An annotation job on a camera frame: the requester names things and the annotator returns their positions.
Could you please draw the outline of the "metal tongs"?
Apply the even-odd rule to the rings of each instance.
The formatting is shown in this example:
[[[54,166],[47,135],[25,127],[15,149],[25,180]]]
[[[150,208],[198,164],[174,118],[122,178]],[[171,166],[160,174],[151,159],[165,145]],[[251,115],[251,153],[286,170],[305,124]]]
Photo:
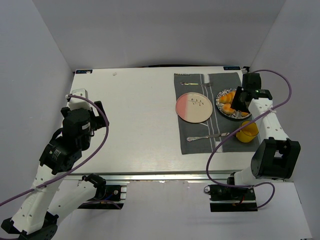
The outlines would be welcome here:
[[[236,112],[234,113],[234,119],[236,119],[236,120],[241,120],[241,119],[243,119],[242,112],[241,112],[241,111],[236,111]]]

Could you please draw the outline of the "round sesame bun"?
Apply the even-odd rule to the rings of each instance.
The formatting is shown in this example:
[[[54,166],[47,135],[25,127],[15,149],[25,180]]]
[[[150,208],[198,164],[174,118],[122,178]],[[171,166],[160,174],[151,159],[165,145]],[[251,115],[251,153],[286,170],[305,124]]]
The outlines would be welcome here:
[[[240,113],[240,115],[241,115],[242,117],[247,117],[249,114],[250,114],[250,113],[248,113],[248,112],[243,112],[243,111]]]

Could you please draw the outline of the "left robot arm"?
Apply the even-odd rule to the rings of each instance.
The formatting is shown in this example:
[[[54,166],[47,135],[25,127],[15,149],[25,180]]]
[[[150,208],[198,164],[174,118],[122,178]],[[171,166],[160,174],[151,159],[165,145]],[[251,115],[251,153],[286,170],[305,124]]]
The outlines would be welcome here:
[[[58,203],[51,204],[63,179],[82,166],[74,164],[90,147],[95,131],[109,128],[100,101],[92,102],[75,95],[68,95],[67,99],[68,106],[61,109],[62,127],[45,147],[31,188],[1,203],[5,205],[26,197],[17,213],[1,224],[5,232],[18,235],[20,240],[52,239],[64,218],[93,198],[106,182],[92,173]]]

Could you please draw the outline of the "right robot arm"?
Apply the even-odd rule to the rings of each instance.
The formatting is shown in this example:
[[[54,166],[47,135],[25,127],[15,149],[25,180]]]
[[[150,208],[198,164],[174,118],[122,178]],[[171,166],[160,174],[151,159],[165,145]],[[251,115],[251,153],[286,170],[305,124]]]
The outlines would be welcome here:
[[[260,145],[250,166],[235,172],[236,186],[255,186],[270,180],[289,179],[293,175],[301,145],[291,140],[283,130],[269,90],[262,89],[259,73],[245,73],[242,86],[238,87],[232,108],[250,113],[258,129]]]

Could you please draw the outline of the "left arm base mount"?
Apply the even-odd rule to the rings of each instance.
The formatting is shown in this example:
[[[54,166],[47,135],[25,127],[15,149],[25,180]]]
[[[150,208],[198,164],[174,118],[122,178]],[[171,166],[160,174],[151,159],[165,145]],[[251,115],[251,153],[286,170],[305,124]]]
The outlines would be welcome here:
[[[126,185],[107,184],[97,190],[95,196],[80,205],[78,209],[121,210],[124,206],[126,194]]]

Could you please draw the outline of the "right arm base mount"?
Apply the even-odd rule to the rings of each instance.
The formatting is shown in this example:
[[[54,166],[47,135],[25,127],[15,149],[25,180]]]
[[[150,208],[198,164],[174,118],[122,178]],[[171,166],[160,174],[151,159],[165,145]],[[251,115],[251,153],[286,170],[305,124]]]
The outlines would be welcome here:
[[[253,188],[226,187],[217,184],[203,189],[209,196],[212,213],[257,212],[258,206]]]

